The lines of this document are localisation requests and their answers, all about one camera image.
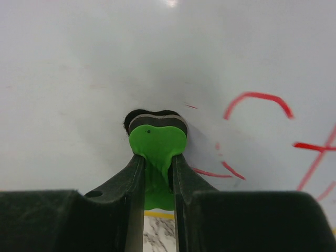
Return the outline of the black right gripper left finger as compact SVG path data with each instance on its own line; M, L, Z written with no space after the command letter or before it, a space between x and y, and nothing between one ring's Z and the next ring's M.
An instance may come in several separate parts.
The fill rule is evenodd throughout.
M1 251L142 251L143 157L86 194L1 192Z

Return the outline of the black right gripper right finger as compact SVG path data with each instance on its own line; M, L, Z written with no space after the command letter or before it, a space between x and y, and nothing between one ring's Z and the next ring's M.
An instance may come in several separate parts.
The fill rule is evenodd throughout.
M335 251L335 238L307 193L224 192L172 159L177 251Z

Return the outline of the green whiteboard eraser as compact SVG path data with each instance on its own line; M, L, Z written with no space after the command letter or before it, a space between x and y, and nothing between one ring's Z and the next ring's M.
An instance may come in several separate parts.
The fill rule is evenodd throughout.
M132 152L145 159L144 209L173 211L172 160L186 148L186 121L171 110L136 109L125 117L124 128Z

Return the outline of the yellow framed whiteboard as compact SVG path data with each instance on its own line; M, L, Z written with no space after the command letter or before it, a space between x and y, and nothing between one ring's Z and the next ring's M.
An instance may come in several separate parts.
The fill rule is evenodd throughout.
M134 109L183 116L216 188L335 225L335 1L1 1L1 190L102 184Z

